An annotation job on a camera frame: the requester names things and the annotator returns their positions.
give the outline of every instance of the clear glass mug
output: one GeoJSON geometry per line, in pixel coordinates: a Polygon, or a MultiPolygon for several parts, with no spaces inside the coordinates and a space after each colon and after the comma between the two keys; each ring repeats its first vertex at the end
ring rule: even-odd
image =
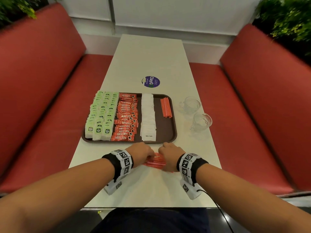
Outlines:
{"type": "Polygon", "coordinates": [[[193,114],[201,107],[201,101],[193,96],[189,96],[185,101],[181,101],[179,105],[186,114],[193,114]]]}
{"type": "Polygon", "coordinates": [[[212,118],[208,114],[196,113],[190,130],[194,132],[202,132],[212,125],[212,118]]]}

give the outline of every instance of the person's left arm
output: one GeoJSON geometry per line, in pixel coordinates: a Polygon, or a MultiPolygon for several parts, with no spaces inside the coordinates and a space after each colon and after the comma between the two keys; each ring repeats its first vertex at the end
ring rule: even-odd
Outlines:
{"type": "MultiPolygon", "coordinates": [[[[134,167],[154,151],[144,143],[126,149],[134,167]]],[[[45,232],[83,208],[114,177],[115,168],[105,158],[56,173],[0,199],[3,233],[45,232]]]]}

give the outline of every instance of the cable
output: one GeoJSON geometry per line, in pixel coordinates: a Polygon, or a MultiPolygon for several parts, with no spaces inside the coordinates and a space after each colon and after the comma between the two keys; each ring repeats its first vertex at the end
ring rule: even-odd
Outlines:
{"type": "MultiPolygon", "coordinates": [[[[204,192],[205,194],[207,194],[207,195],[210,197],[210,195],[209,195],[206,191],[204,191],[204,190],[197,190],[197,192],[199,192],[199,191],[204,192]]],[[[219,211],[221,212],[222,216],[223,216],[224,219],[226,220],[226,222],[227,222],[227,224],[228,224],[228,226],[229,226],[231,232],[234,233],[234,231],[232,230],[232,228],[231,228],[229,222],[227,221],[227,219],[226,219],[224,213],[222,212],[222,210],[220,209],[220,207],[218,206],[218,204],[217,204],[213,199],[212,199],[212,201],[216,204],[217,208],[219,209],[219,211]]]]}

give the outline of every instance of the table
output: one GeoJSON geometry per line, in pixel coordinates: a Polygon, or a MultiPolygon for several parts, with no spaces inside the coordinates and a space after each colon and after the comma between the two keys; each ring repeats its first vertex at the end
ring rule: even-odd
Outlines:
{"type": "MultiPolygon", "coordinates": [[[[220,162],[209,129],[205,133],[190,131],[192,117],[179,112],[185,97],[199,97],[181,40],[122,35],[111,65],[100,88],[103,91],[168,95],[173,102],[177,139],[174,144],[186,152],[202,156],[219,168],[220,162]],[[142,84],[146,76],[154,76],[160,85],[148,88],[142,84]]],[[[80,139],[70,167],[101,158],[128,144],[92,144],[80,139]]],[[[153,144],[157,152],[161,145],[153,144]]],[[[190,200],[179,184],[180,173],[166,173],[140,166],[124,179],[111,196],[101,190],[85,207],[216,207],[204,193],[190,200]]]]}

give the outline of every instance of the person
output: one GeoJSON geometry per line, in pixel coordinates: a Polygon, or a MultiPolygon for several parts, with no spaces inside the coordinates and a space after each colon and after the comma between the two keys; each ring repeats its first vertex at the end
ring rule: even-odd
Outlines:
{"type": "MultiPolygon", "coordinates": [[[[154,156],[154,151],[144,143],[135,143],[126,151],[132,157],[133,168],[154,156]]],[[[186,152],[172,143],[164,143],[159,153],[166,160],[164,171],[177,172],[177,162],[186,152]]],[[[49,231],[83,208],[114,177],[115,166],[102,158],[17,190],[0,199],[1,232],[49,231]]],[[[224,211],[251,232],[311,232],[308,213],[231,173],[204,163],[196,170],[195,178],[224,211]]],[[[202,222],[190,209],[114,211],[92,233],[209,232],[207,215],[202,222]]]]}

